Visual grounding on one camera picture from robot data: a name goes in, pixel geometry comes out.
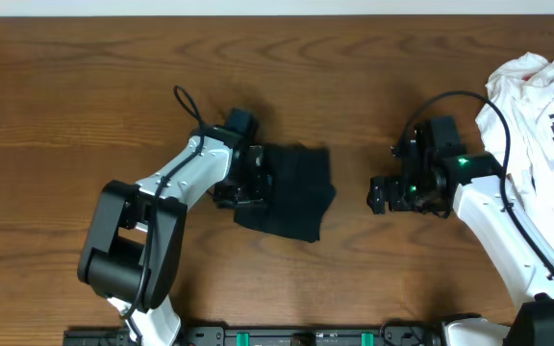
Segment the black polo shirt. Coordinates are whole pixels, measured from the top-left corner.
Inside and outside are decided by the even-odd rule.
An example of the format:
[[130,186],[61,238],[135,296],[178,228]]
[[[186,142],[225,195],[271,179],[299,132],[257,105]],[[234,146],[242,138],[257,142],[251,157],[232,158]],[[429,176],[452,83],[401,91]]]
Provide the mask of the black polo shirt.
[[237,210],[234,222],[270,235],[319,241],[323,215],[337,194],[331,183],[329,150],[268,144],[264,166],[272,176],[267,206]]

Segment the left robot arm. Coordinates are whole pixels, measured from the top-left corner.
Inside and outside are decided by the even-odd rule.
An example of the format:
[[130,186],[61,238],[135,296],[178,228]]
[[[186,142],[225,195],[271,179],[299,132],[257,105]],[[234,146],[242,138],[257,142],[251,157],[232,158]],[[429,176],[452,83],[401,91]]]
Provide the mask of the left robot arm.
[[200,126],[184,149],[133,184],[101,190],[77,276],[117,309],[136,345],[173,345],[181,319],[170,302],[189,210],[224,187],[228,208],[264,201],[263,146],[255,125]]

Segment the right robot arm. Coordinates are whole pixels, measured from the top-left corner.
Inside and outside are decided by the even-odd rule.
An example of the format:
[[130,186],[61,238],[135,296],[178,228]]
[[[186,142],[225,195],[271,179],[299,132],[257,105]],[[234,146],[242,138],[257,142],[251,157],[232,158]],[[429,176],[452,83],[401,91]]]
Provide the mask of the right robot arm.
[[554,250],[510,195],[495,157],[470,155],[447,130],[422,130],[391,150],[401,171],[371,178],[366,202],[372,211],[458,217],[482,244],[517,310],[509,326],[479,314],[448,317],[438,327],[439,343],[554,345]]

